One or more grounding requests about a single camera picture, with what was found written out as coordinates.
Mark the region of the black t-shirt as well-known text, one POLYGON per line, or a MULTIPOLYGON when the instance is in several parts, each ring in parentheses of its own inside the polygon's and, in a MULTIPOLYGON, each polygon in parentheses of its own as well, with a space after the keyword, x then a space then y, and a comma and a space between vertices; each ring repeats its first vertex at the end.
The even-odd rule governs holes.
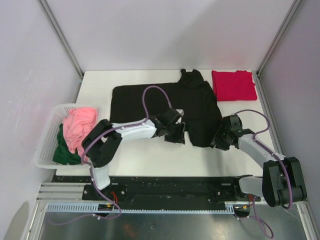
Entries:
POLYGON ((183 122, 190 142, 195 147, 210 146, 223 117, 210 84, 198 70, 182 69, 177 82, 160 83, 158 89, 148 85, 122 85, 112 91, 110 121, 128 123, 147 114, 155 116, 168 108, 184 111, 183 122))

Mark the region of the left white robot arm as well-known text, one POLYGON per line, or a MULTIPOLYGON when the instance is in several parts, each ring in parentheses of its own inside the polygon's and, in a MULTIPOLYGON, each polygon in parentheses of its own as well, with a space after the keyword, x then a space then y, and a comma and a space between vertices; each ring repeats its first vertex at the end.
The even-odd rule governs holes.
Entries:
POLYGON ((164 137, 167 142, 184 144, 183 116, 182 109, 170 107, 155 117, 133 122, 111 123, 107 119, 99 121, 81 143, 84 156, 89 158, 90 177, 94 184, 93 194, 100 200, 110 196, 111 179, 108 164, 121 144, 156 137, 164 137))

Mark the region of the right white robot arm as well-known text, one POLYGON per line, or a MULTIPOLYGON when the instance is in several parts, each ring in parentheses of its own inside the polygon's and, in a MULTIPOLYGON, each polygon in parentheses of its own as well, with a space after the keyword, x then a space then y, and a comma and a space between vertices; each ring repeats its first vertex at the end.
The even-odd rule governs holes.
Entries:
POLYGON ((211 147, 228 151, 233 146, 251 157, 262 176, 244 175, 230 188, 231 196, 242 201, 248 194, 263 198, 270 207, 290 208, 307 199, 307 189, 300 161, 268 147, 256 132, 243 128, 237 114, 225 116, 211 142, 211 147))

